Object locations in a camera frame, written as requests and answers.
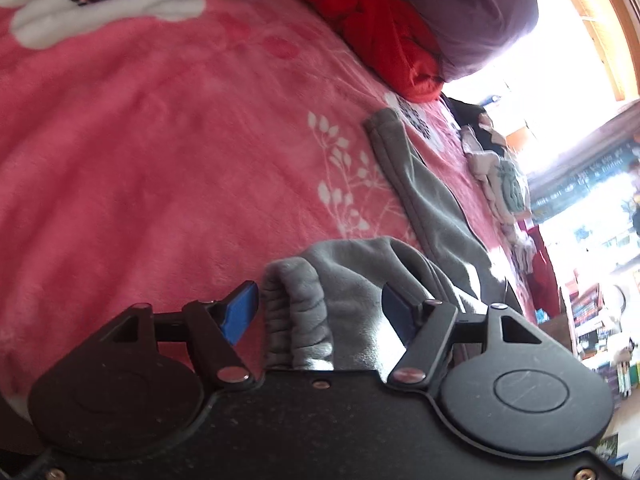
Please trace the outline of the grey fleece pants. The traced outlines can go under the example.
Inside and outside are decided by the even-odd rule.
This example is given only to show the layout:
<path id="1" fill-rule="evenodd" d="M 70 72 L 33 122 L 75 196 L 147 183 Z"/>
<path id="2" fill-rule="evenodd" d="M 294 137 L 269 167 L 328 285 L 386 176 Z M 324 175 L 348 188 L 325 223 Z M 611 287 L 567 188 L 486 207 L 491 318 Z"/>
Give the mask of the grey fleece pants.
<path id="1" fill-rule="evenodd" d="M 380 110 L 364 128 L 419 245 L 389 236 L 328 240 L 270 263 L 262 281 L 270 368 L 388 373 L 402 347 L 382 311 L 385 284 L 415 302 L 439 299 L 463 312 L 497 302 L 522 308 L 398 115 Z"/>

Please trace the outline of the white patterned folded clothes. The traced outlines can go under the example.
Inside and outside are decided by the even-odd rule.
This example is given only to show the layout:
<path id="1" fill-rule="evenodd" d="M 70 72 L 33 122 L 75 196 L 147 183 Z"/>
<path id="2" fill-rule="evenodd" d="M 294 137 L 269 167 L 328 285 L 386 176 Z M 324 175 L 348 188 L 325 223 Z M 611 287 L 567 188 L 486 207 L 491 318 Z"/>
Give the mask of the white patterned folded clothes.
<path id="1" fill-rule="evenodd" d="M 526 177 L 509 157 L 484 150 L 471 126 L 460 129 L 462 151 L 472 176 L 480 184 L 489 209 L 502 224 L 532 218 Z"/>

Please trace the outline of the bookshelf with books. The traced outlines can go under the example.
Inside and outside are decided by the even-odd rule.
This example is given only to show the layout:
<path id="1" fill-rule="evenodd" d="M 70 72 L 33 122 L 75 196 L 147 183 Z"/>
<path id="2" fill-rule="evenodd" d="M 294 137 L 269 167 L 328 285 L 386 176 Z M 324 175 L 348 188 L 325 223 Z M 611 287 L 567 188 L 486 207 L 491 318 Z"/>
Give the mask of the bookshelf with books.
<path id="1" fill-rule="evenodd" d="M 574 352 L 611 388 L 614 402 L 639 385 L 639 268 L 593 284 L 572 303 Z"/>

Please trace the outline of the pink floral fleece blanket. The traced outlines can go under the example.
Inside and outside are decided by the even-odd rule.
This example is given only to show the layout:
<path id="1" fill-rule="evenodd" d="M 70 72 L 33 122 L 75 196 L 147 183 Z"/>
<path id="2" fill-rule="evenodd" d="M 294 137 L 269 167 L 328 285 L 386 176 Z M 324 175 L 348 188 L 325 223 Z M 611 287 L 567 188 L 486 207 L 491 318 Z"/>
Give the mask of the pink floral fleece blanket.
<path id="1" fill-rule="evenodd" d="M 413 103 L 298 0 L 1 0 L 1 394 L 131 306 L 260 286 L 328 240 L 416 232 L 364 123 L 389 108 L 533 300 L 442 101 Z M 239 354 L 266 364 L 264 304 Z"/>

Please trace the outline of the purple quilt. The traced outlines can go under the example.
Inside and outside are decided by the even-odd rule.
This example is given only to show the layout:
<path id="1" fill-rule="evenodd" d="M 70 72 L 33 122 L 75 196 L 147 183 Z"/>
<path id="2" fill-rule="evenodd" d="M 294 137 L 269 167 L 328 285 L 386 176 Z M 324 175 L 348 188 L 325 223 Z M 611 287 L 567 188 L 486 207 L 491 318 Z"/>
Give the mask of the purple quilt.
<path id="1" fill-rule="evenodd" d="M 538 22 L 537 0 L 405 1 L 435 36 L 440 76 L 447 82 L 478 72 Z"/>

